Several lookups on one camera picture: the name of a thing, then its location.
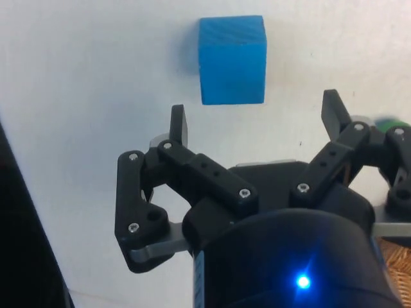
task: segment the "blue wooden block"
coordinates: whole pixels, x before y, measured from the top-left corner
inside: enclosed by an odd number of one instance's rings
[[[266,62],[262,16],[200,19],[198,64],[204,105],[263,103]]]

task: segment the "wicker surface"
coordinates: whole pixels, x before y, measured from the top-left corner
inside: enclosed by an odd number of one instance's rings
[[[382,239],[378,244],[404,306],[411,308],[411,249]]]

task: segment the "black cylinder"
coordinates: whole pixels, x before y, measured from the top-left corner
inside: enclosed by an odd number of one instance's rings
[[[195,256],[195,308],[402,307],[370,237],[319,210],[253,216]]]

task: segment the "led indicator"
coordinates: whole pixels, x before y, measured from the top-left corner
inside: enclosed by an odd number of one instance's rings
[[[311,282],[307,276],[300,276],[297,279],[297,285],[300,289],[308,289],[311,285]]]

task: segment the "green object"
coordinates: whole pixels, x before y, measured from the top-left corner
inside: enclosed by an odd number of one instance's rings
[[[378,130],[383,133],[386,133],[390,128],[395,126],[410,126],[408,123],[396,119],[395,117],[376,119],[375,124]]]

